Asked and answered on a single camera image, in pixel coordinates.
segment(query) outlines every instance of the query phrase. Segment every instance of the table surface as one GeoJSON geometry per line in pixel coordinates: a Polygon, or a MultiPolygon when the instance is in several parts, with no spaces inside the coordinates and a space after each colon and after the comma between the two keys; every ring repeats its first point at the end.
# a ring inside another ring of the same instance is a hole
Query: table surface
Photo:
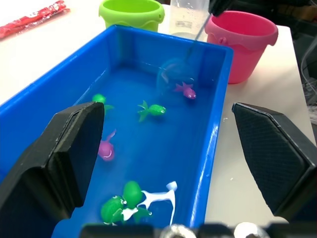
{"type": "MultiPolygon", "coordinates": [[[[100,0],[69,0],[71,13],[0,41],[0,105],[104,31],[100,0]]],[[[169,6],[159,32],[168,33],[169,6]]],[[[229,85],[224,102],[212,171],[206,222],[266,225],[276,218],[246,164],[235,118],[235,102],[266,107],[288,116],[315,144],[290,29],[279,26],[274,47],[268,46],[248,81],[229,85]]]]}

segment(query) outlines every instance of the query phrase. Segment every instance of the plastic bottle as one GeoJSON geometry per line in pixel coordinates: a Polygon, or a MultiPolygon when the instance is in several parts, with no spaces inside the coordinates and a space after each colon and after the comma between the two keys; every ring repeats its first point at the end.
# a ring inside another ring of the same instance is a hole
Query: plastic bottle
{"type": "Polygon", "coordinates": [[[209,0],[171,0],[169,33],[194,39],[209,15],[208,7],[209,0]]]}

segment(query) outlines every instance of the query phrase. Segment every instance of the purple toy fish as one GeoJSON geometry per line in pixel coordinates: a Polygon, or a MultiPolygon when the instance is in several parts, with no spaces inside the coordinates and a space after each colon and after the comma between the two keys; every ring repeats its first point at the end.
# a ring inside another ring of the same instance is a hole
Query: purple toy fish
{"type": "Polygon", "coordinates": [[[196,98],[196,93],[192,89],[192,87],[193,87],[192,84],[187,85],[186,83],[183,82],[183,86],[180,86],[179,84],[176,84],[176,88],[174,89],[174,92],[183,92],[183,95],[186,98],[195,99],[196,98]]]}
{"type": "Polygon", "coordinates": [[[114,137],[116,133],[116,130],[114,130],[113,133],[111,133],[107,140],[101,141],[99,145],[98,155],[104,160],[104,161],[111,161],[114,158],[114,149],[113,145],[109,142],[111,138],[114,137]]]}

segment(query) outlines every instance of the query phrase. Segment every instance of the green bucket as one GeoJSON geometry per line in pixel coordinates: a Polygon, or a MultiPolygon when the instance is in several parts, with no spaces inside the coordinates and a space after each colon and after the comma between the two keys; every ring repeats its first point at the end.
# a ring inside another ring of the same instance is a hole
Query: green bucket
{"type": "Polygon", "coordinates": [[[105,0],[99,6],[99,16],[106,27],[116,24],[158,31],[165,13],[163,6],[154,0],[105,0]]]}

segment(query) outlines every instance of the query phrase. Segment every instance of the blue plastic tub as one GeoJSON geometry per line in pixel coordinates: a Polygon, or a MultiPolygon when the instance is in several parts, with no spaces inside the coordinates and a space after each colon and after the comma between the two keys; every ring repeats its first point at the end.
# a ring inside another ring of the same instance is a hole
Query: blue plastic tub
{"type": "MultiPolygon", "coordinates": [[[[115,159],[96,159],[82,208],[55,228],[54,238],[75,238],[86,223],[100,223],[103,203],[122,195],[135,180],[142,190],[167,192],[176,181],[173,223],[204,222],[218,128],[233,52],[197,43],[190,66],[197,76],[197,98],[166,106],[166,114],[138,122],[137,105],[162,104],[156,97],[158,68],[172,58],[183,59],[192,41],[129,27],[113,26],[0,107],[0,179],[21,153],[40,136],[52,116],[96,93],[114,110],[105,117],[103,139],[114,129],[115,159]]],[[[142,222],[169,224],[169,201],[153,203],[153,215],[142,222]]]]}

